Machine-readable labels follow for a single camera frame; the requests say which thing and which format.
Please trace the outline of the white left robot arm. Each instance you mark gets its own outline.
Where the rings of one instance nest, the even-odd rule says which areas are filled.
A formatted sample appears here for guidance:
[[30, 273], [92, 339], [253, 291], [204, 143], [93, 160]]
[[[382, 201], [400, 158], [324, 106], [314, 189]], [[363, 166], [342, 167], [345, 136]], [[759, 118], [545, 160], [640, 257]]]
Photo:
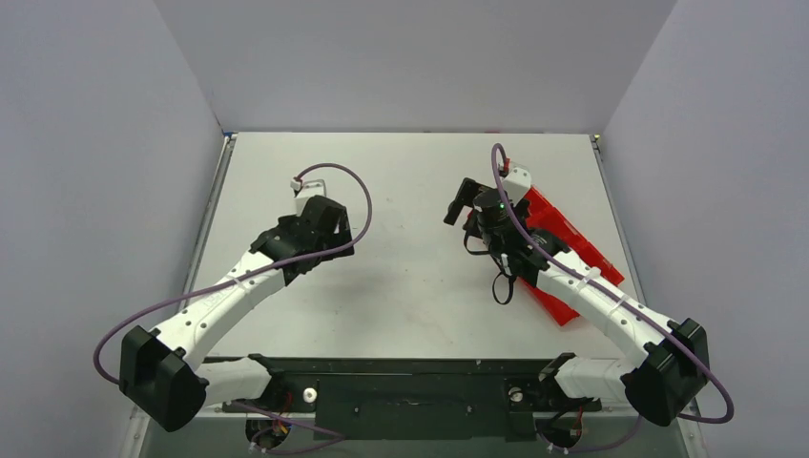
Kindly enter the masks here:
[[354, 249], [346, 208], [307, 199], [261, 233], [214, 288], [151, 330], [136, 326], [121, 342], [120, 391], [168, 432], [205, 407], [258, 398], [271, 382], [252, 357], [207, 363], [213, 347], [259, 303], [323, 261]]

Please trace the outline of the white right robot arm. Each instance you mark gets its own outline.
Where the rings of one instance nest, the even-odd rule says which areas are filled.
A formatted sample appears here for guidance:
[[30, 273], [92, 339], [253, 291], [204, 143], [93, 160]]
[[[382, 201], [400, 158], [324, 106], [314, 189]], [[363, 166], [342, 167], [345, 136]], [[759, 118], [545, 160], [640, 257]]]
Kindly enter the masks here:
[[[692, 319], [677, 323], [626, 295], [588, 265], [568, 244], [525, 224], [528, 201], [509, 209], [498, 191], [464, 179], [444, 222], [453, 225], [465, 208], [466, 239], [480, 239], [508, 282], [523, 281], [574, 310], [622, 353], [618, 359], [563, 354], [539, 376], [550, 392], [570, 400], [593, 398], [631, 405], [645, 420], [669, 425], [708, 383], [707, 335]], [[516, 220], [511, 220], [509, 212]]]

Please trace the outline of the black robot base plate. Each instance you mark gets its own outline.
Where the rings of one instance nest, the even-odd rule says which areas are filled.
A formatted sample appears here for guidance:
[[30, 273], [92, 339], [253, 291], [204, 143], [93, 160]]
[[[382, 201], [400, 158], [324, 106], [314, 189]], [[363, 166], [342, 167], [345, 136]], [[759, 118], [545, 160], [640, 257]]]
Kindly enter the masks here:
[[576, 410], [549, 359], [379, 359], [251, 356], [271, 377], [228, 413], [246, 413], [264, 447], [295, 432], [317, 441], [532, 441], [545, 416]]

